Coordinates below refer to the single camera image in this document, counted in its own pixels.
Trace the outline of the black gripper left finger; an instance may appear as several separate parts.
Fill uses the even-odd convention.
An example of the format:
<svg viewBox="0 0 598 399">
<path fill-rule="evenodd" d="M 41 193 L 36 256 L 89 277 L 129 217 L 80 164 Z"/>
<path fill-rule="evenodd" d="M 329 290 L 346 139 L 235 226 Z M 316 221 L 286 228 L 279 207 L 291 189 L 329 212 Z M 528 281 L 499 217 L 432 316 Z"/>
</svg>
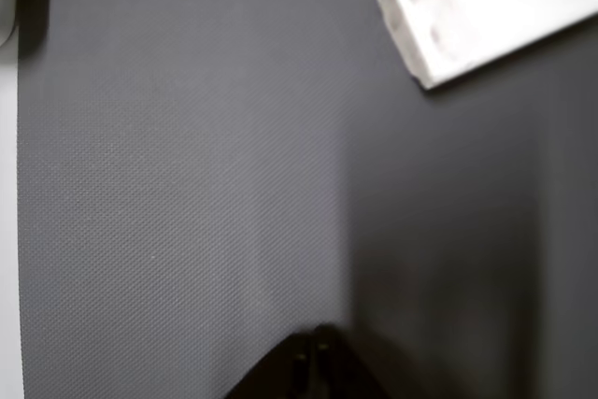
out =
<svg viewBox="0 0 598 399">
<path fill-rule="evenodd" d="M 225 398 L 300 398 L 308 389 L 312 343 L 308 333 L 289 335 L 253 365 Z"/>
</svg>

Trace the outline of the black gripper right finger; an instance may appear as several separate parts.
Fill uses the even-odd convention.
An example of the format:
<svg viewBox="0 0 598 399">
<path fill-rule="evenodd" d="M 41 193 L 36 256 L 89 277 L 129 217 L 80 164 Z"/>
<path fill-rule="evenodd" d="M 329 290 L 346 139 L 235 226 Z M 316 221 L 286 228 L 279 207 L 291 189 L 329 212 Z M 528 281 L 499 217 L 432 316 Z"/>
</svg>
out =
<svg viewBox="0 0 598 399">
<path fill-rule="evenodd" d="M 315 329 L 313 337 L 316 398 L 389 397 L 339 329 L 332 325 L 321 325 Z"/>
</svg>

